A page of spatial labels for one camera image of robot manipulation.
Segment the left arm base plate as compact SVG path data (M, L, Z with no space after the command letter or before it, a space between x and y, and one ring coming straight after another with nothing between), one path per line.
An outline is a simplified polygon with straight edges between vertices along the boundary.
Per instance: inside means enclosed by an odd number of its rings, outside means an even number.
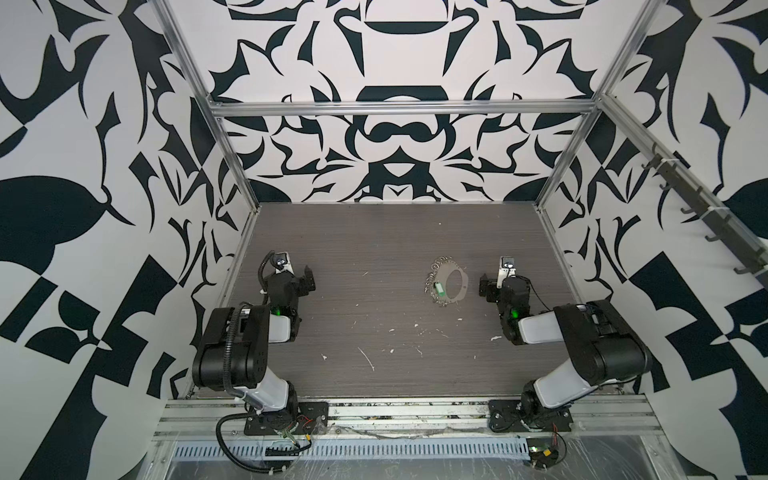
M289 403L279 411L250 412L245 423L246 436L278 435L281 432L307 435L323 431L327 426L329 404L327 402Z

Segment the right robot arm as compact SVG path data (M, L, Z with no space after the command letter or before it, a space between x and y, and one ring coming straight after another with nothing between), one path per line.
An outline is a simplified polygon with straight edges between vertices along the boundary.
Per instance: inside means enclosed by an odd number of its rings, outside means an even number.
M568 358L528 382L520 399L489 403L489 427L548 430L566 424L576 401L605 386L633 382L651 370L652 355L608 300L565 304L533 315L531 283L518 275L482 275L479 295L496 305L504 337L515 345L561 343Z

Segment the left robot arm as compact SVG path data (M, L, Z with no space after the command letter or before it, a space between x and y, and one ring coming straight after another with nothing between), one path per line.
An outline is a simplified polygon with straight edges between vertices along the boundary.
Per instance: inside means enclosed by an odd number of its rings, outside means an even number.
M299 300L316 289L310 267L265 279L265 303L215 309L192 364L195 386L225 392L259 412L286 409L295 390L268 366L269 346L296 340Z

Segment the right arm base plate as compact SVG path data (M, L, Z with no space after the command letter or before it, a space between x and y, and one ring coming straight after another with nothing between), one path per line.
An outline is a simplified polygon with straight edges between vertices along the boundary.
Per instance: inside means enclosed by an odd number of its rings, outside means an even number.
M570 432L573 418L568 405L549 409L537 400L494 399L488 402L488 428L494 433Z

